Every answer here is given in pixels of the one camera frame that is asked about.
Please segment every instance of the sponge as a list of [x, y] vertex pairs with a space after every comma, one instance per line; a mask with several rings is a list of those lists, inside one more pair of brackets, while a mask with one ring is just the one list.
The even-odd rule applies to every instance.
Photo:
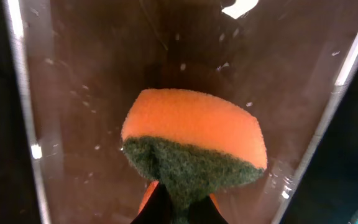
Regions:
[[219, 188], [258, 179], [267, 167], [258, 121], [240, 107], [190, 90], [144, 90], [122, 128], [123, 151], [146, 179], [165, 185], [173, 223]]

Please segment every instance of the dark background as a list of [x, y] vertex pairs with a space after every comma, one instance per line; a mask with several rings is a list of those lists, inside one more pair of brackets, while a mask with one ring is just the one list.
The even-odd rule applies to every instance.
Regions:
[[[347, 223], [358, 209], [358, 72], [282, 223]], [[0, 223], [40, 223], [0, 3]]]

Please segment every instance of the orange and green sponge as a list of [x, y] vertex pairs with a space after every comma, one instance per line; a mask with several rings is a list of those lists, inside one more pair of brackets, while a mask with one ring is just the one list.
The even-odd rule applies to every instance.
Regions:
[[240, 107], [190, 90], [144, 90], [122, 128], [139, 174], [165, 185], [176, 217], [219, 188], [258, 179], [267, 167], [258, 121]]

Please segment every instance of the silver edge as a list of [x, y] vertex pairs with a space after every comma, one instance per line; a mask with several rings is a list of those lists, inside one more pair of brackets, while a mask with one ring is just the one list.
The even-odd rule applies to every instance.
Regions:
[[[30, 149], [31, 146], [37, 144], [37, 138], [35, 136], [34, 119], [32, 114], [29, 74], [27, 69], [27, 59], [25, 56], [24, 29], [20, 12], [20, 2], [19, 0], [3, 0], [3, 4], [14, 70], [17, 75], [17, 86], [23, 110], [28, 148]], [[38, 159], [34, 158], [31, 158], [31, 161], [41, 222], [42, 224], [51, 224], [40, 163]]]
[[[309, 166], [310, 160], [313, 157], [314, 152], [316, 151], [318, 144], [320, 143], [321, 138], [326, 132], [343, 96], [345, 95], [350, 82], [352, 81], [356, 71], [358, 69], [358, 33], [352, 43], [352, 46], [349, 52], [346, 55], [344, 63], [339, 70], [337, 79], [335, 81], [334, 90], [331, 92], [331, 97], [329, 98], [328, 104], [324, 110], [324, 113], [321, 117], [321, 120], [318, 124], [316, 131], [309, 143], [309, 146], [303, 155], [303, 158], [300, 162], [300, 165], [295, 171], [293, 184], [294, 189], [298, 188], [300, 180], [303, 177], [303, 174], [306, 172], [307, 167]], [[282, 202], [277, 213], [275, 214], [272, 224], [279, 224], [281, 219], [284, 216], [285, 210], [288, 208], [288, 205], [291, 202], [293, 194], [290, 195], [290, 198]]]

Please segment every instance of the brown surface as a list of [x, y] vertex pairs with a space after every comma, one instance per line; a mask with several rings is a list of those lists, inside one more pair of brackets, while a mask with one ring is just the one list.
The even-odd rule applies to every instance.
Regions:
[[146, 180], [119, 151], [119, 133], [148, 87], [205, 91], [258, 118], [268, 170], [254, 184], [218, 193], [229, 223], [270, 223], [284, 200], [356, 36], [358, 0], [261, 0], [236, 21], [219, 4], [179, 2], [23, 2], [53, 223], [136, 216]]

